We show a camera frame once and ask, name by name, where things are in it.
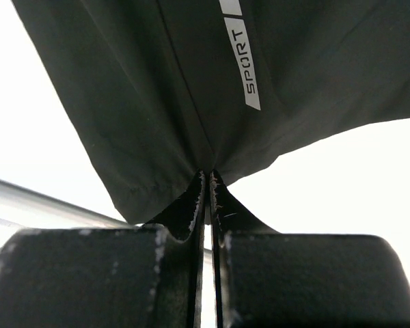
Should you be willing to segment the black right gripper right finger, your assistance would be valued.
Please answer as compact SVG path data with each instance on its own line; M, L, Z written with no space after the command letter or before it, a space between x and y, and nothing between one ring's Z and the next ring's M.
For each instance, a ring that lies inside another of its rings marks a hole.
M370 234L281 233L209 177L218 327L410 327L410 284Z

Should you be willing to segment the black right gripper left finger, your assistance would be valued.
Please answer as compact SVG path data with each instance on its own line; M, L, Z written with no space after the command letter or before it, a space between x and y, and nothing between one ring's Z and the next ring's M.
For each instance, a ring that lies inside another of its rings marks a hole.
M199 327L206 177L139 227L25 229L0 252L0 327Z

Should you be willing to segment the black shorts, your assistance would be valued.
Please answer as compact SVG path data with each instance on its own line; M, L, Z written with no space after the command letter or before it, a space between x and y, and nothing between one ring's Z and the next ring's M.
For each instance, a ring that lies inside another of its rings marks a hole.
M116 210L410 118L410 1L15 1Z

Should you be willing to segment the aluminium mounting rail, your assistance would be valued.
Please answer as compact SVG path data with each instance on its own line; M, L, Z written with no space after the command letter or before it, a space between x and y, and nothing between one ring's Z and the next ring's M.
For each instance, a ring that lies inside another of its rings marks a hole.
M22 229L130 227L125 221L0 180L0 250Z

